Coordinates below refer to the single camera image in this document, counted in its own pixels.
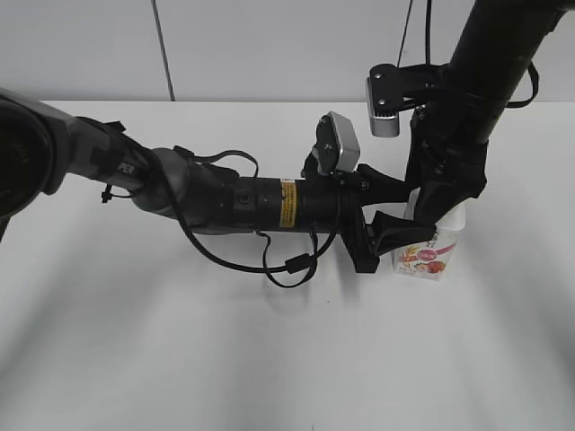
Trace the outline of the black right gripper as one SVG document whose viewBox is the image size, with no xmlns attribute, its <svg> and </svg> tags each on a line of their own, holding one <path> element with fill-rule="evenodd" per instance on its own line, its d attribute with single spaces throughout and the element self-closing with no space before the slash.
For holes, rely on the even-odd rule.
<svg viewBox="0 0 575 431">
<path fill-rule="evenodd" d="M 411 115 L 411 146 L 406 182 L 420 187 L 413 218 L 435 224 L 457 205 L 477 199 L 485 189 L 489 141 L 472 143 L 463 137 L 440 137 L 426 106 Z"/>
</svg>

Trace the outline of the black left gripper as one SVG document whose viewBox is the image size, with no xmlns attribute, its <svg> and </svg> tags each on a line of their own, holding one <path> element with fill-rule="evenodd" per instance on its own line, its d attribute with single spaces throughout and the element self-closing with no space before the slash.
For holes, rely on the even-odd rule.
<svg viewBox="0 0 575 431">
<path fill-rule="evenodd" d="M 374 273 L 379 256 L 412 244 L 431 240 L 437 230 L 434 224 L 376 211 L 371 226 L 363 208 L 378 204 L 407 203 L 411 187 L 403 180 L 390 177 L 361 163 L 353 172 L 319 172 L 320 163 L 312 154 L 301 171 L 303 220 L 312 233 L 320 232 L 320 212 L 326 214 L 328 236 L 314 250 L 321 257 L 339 236 L 357 273 Z"/>
</svg>

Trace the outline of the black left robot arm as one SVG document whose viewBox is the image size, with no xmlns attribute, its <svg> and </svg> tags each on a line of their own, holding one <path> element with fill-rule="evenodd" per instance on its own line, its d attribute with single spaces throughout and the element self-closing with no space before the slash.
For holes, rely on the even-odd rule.
<svg viewBox="0 0 575 431">
<path fill-rule="evenodd" d="M 358 273 L 376 270 L 383 254 L 430 240 L 433 224 L 363 210 L 402 203 L 401 180 L 361 163 L 350 121 L 321 117 L 297 180 L 243 177 L 180 146 L 148 149 L 118 122 L 76 117 L 10 91 L 1 93 L 1 219 L 7 222 L 38 195 L 54 194 L 68 174 L 102 183 L 148 213 L 176 220 L 190 241 L 200 235 L 273 232 L 341 238 Z"/>
</svg>

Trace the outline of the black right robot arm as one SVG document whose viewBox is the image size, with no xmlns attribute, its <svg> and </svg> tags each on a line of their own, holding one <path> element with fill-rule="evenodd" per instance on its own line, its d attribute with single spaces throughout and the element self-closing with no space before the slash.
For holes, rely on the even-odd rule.
<svg viewBox="0 0 575 431">
<path fill-rule="evenodd" d="M 487 179 L 491 132 L 544 38 L 573 10 L 572 1 L 477 1 L 443 68 L 442 101 L 411 117 L 405 180 L 419 196 L 414 218 L 435 224 Z"/>
</svg>

